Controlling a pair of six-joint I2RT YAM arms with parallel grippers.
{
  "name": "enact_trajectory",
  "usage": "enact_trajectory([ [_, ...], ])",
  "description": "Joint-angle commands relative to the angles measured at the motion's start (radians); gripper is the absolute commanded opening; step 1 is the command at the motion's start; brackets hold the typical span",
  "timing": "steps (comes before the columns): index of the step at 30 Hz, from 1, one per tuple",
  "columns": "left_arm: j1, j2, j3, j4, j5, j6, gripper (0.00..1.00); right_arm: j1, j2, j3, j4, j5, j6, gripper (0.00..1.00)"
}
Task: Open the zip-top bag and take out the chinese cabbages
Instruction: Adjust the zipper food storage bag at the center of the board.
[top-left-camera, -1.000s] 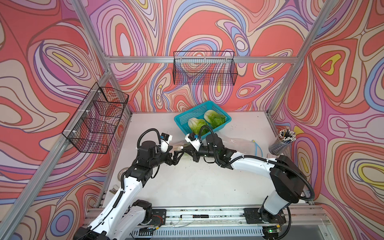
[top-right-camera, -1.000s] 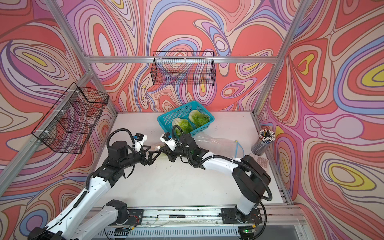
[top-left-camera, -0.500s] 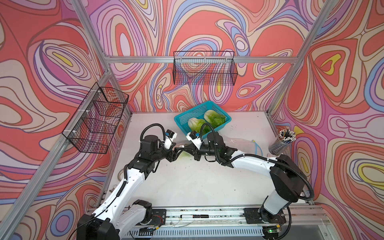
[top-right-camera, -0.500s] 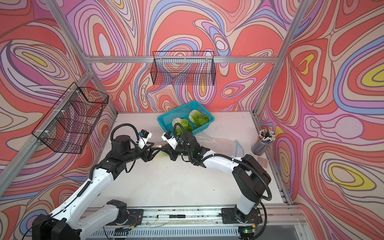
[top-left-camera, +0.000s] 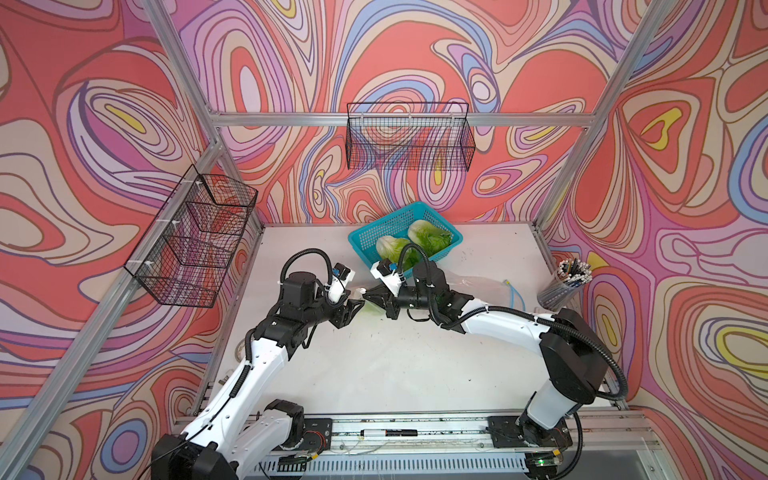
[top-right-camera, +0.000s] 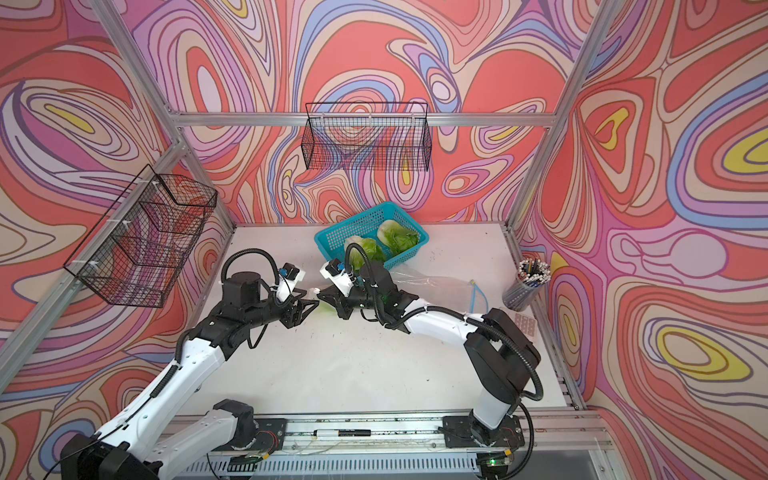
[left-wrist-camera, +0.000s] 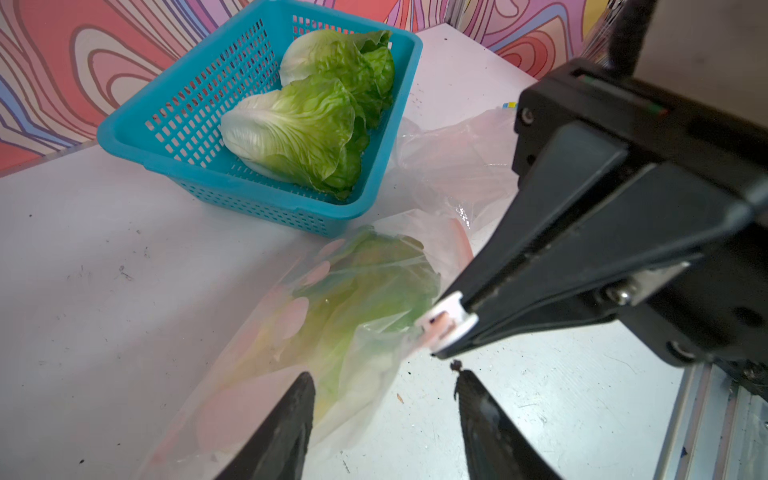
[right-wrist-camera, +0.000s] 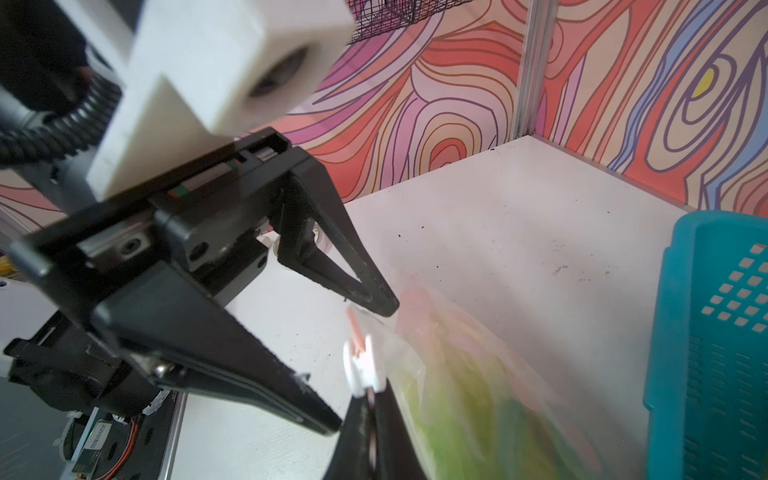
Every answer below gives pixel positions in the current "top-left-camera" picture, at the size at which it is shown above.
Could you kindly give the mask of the green chinese cabbage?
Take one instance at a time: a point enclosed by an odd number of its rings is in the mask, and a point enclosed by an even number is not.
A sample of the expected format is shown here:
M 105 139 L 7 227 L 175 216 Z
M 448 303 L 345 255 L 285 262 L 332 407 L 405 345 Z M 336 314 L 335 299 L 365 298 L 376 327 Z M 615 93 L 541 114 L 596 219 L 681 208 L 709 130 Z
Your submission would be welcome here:
M 410 240 L 407 238 L 385 235 L 376 241 L 375 247 L 381 260 L 389 260 L 393 264 L 397 264 L 403 248 L 408 244 L 410 244 Z M 413 248 L 409 249 L 404 257 L 402 270 L 406 271 L 411 269 L 421 260 L 422 257 L 416 250 Z
M 433 256 L 452 243 L 452 234 L 427 220 L 416 220 L 408 229 L 408 238 L 419 245 L 428 256 Z

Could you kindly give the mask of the clear blue zip-top bag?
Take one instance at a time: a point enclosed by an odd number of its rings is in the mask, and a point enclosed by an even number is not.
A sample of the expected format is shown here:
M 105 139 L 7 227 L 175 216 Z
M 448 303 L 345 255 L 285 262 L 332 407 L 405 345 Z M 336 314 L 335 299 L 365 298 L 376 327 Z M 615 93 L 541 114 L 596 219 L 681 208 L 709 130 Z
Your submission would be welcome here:
M 446 271 L 445 276 L 447 283 L 453 290 L 472 295 L 491 305 L 505 305 L 513 309 L 527 311 L 523 296 L 509 280 L 459 275 L 451 271 Z

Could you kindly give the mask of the small perforated bag with cabbage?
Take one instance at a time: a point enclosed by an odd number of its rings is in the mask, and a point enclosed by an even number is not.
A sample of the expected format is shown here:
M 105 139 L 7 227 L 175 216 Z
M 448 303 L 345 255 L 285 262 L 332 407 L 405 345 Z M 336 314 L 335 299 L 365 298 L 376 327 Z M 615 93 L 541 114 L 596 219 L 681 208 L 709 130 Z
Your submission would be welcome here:
M 364 299 L 363 294 L 365 292 L 366 292 L 366 289 L 364 287 L 353 288 L 348 299 Z M 359 315 L 373 315 L 373 316 L 384 318 L 385 310 L 373 305 L 372 303 L 368 303 L 366 301 L 364 307 L 360 310 L 360 312 L 356 316 L 359 316 Z

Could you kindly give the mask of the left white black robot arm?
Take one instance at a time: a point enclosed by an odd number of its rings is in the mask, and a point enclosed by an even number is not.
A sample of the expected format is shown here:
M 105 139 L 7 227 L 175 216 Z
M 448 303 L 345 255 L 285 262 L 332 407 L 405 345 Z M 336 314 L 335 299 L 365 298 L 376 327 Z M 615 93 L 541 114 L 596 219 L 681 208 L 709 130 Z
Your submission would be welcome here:
M 274 400 L 253 425 L 246 422 L 268 384 L 295 352 L 310 345 L 318 325 L 347 326 L 363 306 L 348 288 L 354 271 L 319 248 L 283 265 L 279 294 L 264 319 L 247 331 L 244 357 L 225 385 L 178 435 L 155 444 L 147 479 L 242 479 L 273 449 L 305 435 L 304 409 Z

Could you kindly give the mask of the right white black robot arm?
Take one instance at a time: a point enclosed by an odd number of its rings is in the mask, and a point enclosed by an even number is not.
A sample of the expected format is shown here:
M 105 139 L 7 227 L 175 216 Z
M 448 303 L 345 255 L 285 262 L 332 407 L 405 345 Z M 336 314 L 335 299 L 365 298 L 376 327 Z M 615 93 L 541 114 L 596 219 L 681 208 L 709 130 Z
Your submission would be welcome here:
M 597 398 L 627 398 L 624 371 L 572 309 L 534 314 L 456 291 L 447 283 L 444 271 L 413 243 L 402 249 L 397 260 L 374 263 L 370 273 L 380 284 L 363 297 L 390 319 L 397 319 L 403 309 L 423 310 L 426 321 L 443 330 L 495 338 L 541 357 L 548 377 L 532 394 L 513 428 L 527 446 L 544 447 L 562 439 L 566 417 L 575 416 Z

